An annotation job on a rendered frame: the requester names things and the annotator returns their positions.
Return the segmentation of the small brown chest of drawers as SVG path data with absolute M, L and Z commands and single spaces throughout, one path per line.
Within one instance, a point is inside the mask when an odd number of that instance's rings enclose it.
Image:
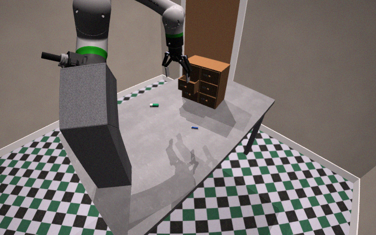
M 201 68 L 206 68 L 210 69 L 213 71 L 220 72 L 220 77 L 219 77 L 219 83 L 218 83 L 218 89 L 217 89 L 217 96 L 216 102 L 215 102 L 215 108 L 218 107 L 218 105 L 224 100 L 225 97 L 225 92 L 226 92 L 226 87 L 227 87 L 227 81 L 228 81 L 228 76 L 229 76 L 229 70 L 230 70 L 230 64 L 223 63 L 220 61 L 216 61 L 213 59 L 201 57 L 194 55 L 190 58 L 188 58 L 190 64 L 196 65 L 200 67 L 200 78 L 199 78 L 199 90 L 198 90 L 198 101 L 199 103 L 199 93 L 200 93 L 200 81 L 201 81 Z

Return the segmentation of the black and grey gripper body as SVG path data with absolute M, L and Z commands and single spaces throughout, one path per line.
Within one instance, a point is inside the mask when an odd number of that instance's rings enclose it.
M 168 51 L 169 51 L 169 56 L 174 56 L 173 57 L 173 61 L 176 61 L 178 62 L 175 57 L 178 57 L 179 60 L 182 59 L 182 46 L 181 47 L 178 47 L 178 48 L 171 48 L 171 47 L 168 47 Z

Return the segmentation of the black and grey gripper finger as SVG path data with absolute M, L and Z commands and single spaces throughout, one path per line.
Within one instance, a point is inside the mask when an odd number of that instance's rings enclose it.
M 189 79 L 190 73 L 193 71 L 193 69 L 189 63 L 188 56 L 187 55 L 181 55 L 181 56 L 182 56 L 181 61 L 178 59 L 178 57 L 175 57 L 175 59 L 178 61 L 179 64 L 181 64 L 181 66 L 186 71 L 186 83 L 188 83 L 190 81 Z
M 162 63 L 162 66 L 165 67 L 165 73 L 166 73 L 166 77 L 169 76 L 169 64 L 171 63 L 172 59 L 174 56 L 171 56 L 171 58 L 169 59 L 169 61 L 167 62 L 167 59 L 168 59 L 168 56 L 169 56 L 169 52 L 167 51 L 165 54 L 164 54 L 164 60 L 163 60 L 163 63 Z

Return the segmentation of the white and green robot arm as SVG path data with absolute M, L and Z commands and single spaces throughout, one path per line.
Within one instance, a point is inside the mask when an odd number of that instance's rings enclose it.
M 135 0 L 162 16 L 166 46 L 178 48 L 184 44 L 185 11 L 170 0 Z M 42 52 L 41 58 L 59 62 L 62 68 L 106 63 L 111 0 L 73 0 L 73 14 L 77 33 L 76 51 L 55 55 Z

